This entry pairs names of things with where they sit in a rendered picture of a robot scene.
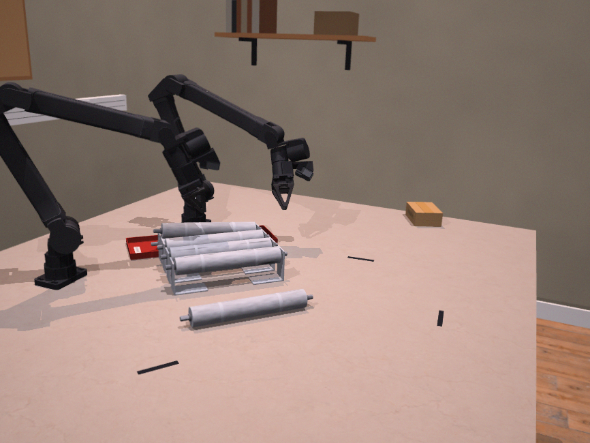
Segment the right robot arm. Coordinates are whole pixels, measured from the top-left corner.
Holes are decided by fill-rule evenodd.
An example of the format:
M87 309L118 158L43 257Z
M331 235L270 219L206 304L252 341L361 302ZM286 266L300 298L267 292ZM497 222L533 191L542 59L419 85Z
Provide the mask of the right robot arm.
M60 290L86 276L87 269L77 267L73 256L73 252L84 241L81 241L83 235L78 222L70 216L65 218L65 211L6 119L4 112L15 107L161 143L164 146L162 153L171 168L189 160L181 167L188 183L200 178L196 162L200 163L202 169L219 170L220 167L221 162L214 148L211 148L204 132L198 127L176 135L174 127L161 119L31 87L25 89L15 82L0 86L0 156L50 231L48 252L44 254L45 274L34 279L36 286ZM182 144L191 157L187 157Z

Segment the red scrap tray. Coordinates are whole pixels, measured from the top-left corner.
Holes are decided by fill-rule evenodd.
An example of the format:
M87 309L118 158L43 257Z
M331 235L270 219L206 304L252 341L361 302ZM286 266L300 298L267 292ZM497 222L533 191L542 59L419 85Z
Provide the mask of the red scrap tray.
M266 234L270 235L270 238L278 243L278 238L271 233L264 225L259 226L265 231ZM151 246L151 242L157 242L158 235L152 236L137 236L126 238L126 244L128 244L128 252L131 260L144 259L144 258L156 258L159 257L159 250L157 246Z

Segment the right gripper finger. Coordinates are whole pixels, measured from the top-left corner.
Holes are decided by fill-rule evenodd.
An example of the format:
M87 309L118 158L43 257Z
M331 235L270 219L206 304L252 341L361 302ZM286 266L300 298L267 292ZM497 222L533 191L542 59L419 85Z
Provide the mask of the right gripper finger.
M191 198L193 198L197 195L202 195L202 209L198 205L196 205L193 201L190 200ZM197 209L199 212L201 212L201 213L206 212L206 198L205 198L205 188L204 187L201 187L200 189L197 189L197 192L184 197L183 200L185 202L187 202L188 204L190 204L195 209Z
M197 188L197 187L195 187L195 185L193 185L193 186L191 186L191 187L188 187L188 188L189 188L189 189L188 189L188 191L189 191L189 190L191 190L191 189L193 189L193 188ZM202 195L200 195L200 197L201 197L201 201L197 200L195 197L193 197L193 198L191 198L191 199L192 199L192 200L193 200L193 201L194 201L194 202L195 202L197 205L199 205L200 207L202 207Z

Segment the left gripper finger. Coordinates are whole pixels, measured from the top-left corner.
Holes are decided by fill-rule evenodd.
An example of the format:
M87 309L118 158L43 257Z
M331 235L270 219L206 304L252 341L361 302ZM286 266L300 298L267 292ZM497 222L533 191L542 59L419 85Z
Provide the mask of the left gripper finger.
M289 193L289 189L279 189L281 194L288 194ZM275 190L272 190L272 193L274 195L274 197L276 198L277 202L279 203L280 207L282 208L282 210L287 210L287 207L283 207L282 203L280 202Z
M294 183L275 183L275 184L273 184L273 188L274 188L280 202L282 203L283 207L288 206L293 187L294 187ZM279 189L289 189L289 193L288 193L286 202L284 202Z

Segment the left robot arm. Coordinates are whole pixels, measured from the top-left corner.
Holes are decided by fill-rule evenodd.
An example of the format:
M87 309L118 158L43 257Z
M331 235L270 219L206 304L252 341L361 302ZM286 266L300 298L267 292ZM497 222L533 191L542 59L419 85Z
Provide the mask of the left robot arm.
M306 181L311 180L314 174L313 161L297 162L310 157L309 147L304 138L284 142L283 138L285 134L282 127L261 117L257 117L222 97L211 93L197 85L194 81L187 79L182 74L166 76L148 95L150 102L153 102L156 107L161 120L167 121L172 125L176 130L176 135L185 132L185 130L178 115L173 95L179 95L179 97L205 108L265 143L267 148L271 149L272 164L281 160L285 161L281 162L282 174L292 173L294 176L293 169L297 169L295 172L296 176ZM211 222L211 219L206 219L205 213L199 212L185 201L184 203L184 214L181 214L181 223Z

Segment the brown cardboard box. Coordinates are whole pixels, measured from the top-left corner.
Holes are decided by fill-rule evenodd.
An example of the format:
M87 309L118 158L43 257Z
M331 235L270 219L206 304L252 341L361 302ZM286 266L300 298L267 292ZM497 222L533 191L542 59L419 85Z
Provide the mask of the brown cardboard box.
M407 202L405 215L414 226L441 227L443 218L432 202Z

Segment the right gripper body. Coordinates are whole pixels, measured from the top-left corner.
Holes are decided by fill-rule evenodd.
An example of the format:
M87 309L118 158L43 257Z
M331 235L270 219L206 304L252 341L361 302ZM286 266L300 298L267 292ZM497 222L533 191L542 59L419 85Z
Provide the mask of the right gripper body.
M196 179L195 181L188 183L183 171L181 170L181 167L184 166L185 164L187 164L188 162L189 162L189 160L187 160L185 163L181 164L180 166L172 168L172 172L173 172L174 176L176 177L176 180L178 181L178 190L180 191L182 198L197 192L196 188L188 191L188 189L189 189L188 187L191 187L193 185L195 185L195 187L199 187L199 186L203 185L201 177L199 179Z

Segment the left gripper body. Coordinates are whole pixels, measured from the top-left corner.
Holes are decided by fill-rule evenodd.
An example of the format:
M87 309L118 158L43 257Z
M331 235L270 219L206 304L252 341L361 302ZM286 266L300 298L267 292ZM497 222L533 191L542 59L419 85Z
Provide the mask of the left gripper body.
M293 179L294 176L292 173L291 174L282 174L281 162L285 162L285 161L281 160L279 162L273 163L273 165L272 165L272 169L273 169L273 179L272 179L272 184L271 184L272 190L274 189L273 184L275 184L275 183L293 183L294 182L294 179Z

